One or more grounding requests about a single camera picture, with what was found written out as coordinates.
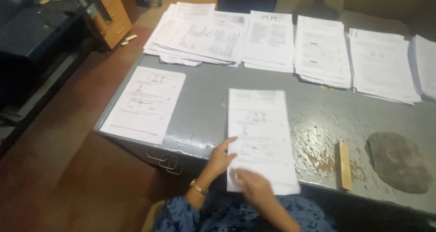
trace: woman's left hand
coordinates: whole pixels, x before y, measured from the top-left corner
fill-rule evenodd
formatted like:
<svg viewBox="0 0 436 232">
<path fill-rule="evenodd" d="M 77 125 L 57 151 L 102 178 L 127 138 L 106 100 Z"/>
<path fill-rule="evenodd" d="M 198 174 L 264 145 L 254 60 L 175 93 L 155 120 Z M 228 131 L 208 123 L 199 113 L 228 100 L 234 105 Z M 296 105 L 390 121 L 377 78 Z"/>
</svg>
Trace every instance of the woman's left hand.
<svg viewBox="0 0 436 232">
<path fill-rule="evenodd" d="M 228 144 L 235 141 L 237 138 L 237 136 L 230 137 L 215 147 L 209 158 L 208 164 L 203 170 L 204 173 L 210 175 L 212 179 L 216 179 L 227 170 L 232 159 L 234 159 L 238 154 L 232 153 L 227 155 L 226 150 L 228 149 Z"/>
</svg>

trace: table surface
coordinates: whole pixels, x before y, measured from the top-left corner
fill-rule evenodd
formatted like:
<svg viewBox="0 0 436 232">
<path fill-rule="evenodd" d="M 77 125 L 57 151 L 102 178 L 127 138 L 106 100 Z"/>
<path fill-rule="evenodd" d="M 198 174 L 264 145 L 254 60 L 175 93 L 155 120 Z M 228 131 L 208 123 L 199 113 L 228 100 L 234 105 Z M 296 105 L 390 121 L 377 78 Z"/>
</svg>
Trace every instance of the table surface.
<svg viewBox="0 0 436 232">
<path fill-rule="evenodd" d="M 185 73 L 186 80 L 163 143 L 157 146 L 130 141 L 207 159 L 212 148 L 227 138 L 229 88 L 284 90 L 300 182 L 337 190 L 334 145 L 343 141 L 349 146 L 353 181 L 349 193 L 436 214 L 435 185 L 421 195 L 395 190 L 379 178 L 364 150 L 369 135 L 394 132 L 415 141 L 429 163 L 436 160 L 436 102 L 408 106 L 356 95 L 351 90 L 326 90 L 300 82 L 292 73 L 205 63 L 198 67 L 162 64 L 157 57 L 142 54 L 95 125 L 95 131 L 99 131 L 136 66 Z M 435 169 L 427 166 L 435 178 Z"/>
</svg>

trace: woman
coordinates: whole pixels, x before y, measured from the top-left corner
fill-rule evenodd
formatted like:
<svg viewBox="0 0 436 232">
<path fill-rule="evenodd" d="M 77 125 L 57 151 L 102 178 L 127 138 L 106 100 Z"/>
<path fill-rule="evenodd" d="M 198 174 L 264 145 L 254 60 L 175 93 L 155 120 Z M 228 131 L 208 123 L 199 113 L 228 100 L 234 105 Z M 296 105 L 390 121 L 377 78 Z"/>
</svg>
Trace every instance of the woman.
<svg viewBox="0 0 436 232">
<path fill-rule="evenodd" d="M 276 197 L 267 179 L 248 170 L 234 170 L 244 197 L 228 192 L 210 192 L 206 196 L 212 181 L 237 156 L 226 153 L 228 144 L 236 139 L 231 137 L 212 151 L 206 167 L 184 197 L 165 202 L 152 231 L 335 231 L 334 222 L 327 221 L 318 205 L 298 195 Z"/>
</svg>

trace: metal handle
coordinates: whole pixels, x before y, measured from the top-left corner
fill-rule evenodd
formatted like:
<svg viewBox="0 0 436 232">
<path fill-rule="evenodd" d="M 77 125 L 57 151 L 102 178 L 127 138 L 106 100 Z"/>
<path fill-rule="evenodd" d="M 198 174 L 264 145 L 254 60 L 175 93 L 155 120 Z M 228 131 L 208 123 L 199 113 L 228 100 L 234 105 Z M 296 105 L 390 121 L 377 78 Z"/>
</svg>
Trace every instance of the metal handle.
<svg viewBox="0 0 436 232">
<path fill-rule="evenodd" d="M 122 29 L 121 29 L 120 31 L 118 31 L 118 33 L 117 33 L 117 34 L 120 34 L 120 33 L 121 33 L 121 31 L 123 31 L 123 29 L 124 29 L 124 28 L 122 28 Z"/>
<path fill-rule="evenodd" d="M 175 173 L 175 172 L 169 171 L 168 169 L 167 169 L 166 171 L 169 172 L 169 173 L 172 173 L 172 174 L 176 174 L 176 175 L 180 175 L 180 174 L 182 174 L 182 171 L 183 171 L 183 164 L 182 164 L 182 163 L 179 163 L 179 164 L 182 165 L 182 169 L 180 169 L 180 172 L 179 172 L 179 173 Z"/>
<path fill-rule="evenodd" d="M 167 166 L 167 167 L 162 166 L 162 165 L 161 165 L 161 161 L 160 161 L 160 162 L 159 162 L 159 166 L 161 166 L 161 167 L 163 167 L 163 168 L 166 168 L 166 169 L 170 169 L 170 170 L 174 170 L 174 169 L 176 169 L 176 167 L 177 167 L 177 163 L 179 162 L 179 159 L 178 159 L 177 157 L 174 157 L 174 158 L 176 158 L 176 164 L 174 165 L 174 168 L 171 168 L 171 167 L 170 167 L 171 161 L 168 163 L 168 166 Z"/>
<path fill-rule="evenodd" d="M 158 161 L 166 161 L 168 159 L 168 157 L 166 159 L 164 159 L 164 160 L 156 158 L 156 157 L 151 157 L 148 153 L 147 153 L 147 157 L 149 157 L 150 159 L 153 159 L 153 160 L 158 160 Z"/>
</svg>

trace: sleeve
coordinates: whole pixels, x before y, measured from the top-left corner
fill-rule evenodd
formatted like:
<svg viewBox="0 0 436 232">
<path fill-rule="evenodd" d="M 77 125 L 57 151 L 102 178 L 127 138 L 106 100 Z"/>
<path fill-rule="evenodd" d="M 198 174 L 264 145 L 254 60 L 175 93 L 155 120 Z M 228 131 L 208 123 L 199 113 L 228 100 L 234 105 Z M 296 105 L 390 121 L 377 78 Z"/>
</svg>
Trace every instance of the sleeve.
<svg viewBox="0 0 436 232">
<path fill-rule="evenodd" d="M 165 202 L 157 216 L 153 232 L 194 232 L 200 226 L 200 213 L 193 208 L 184 196 Z"/>
</svg>

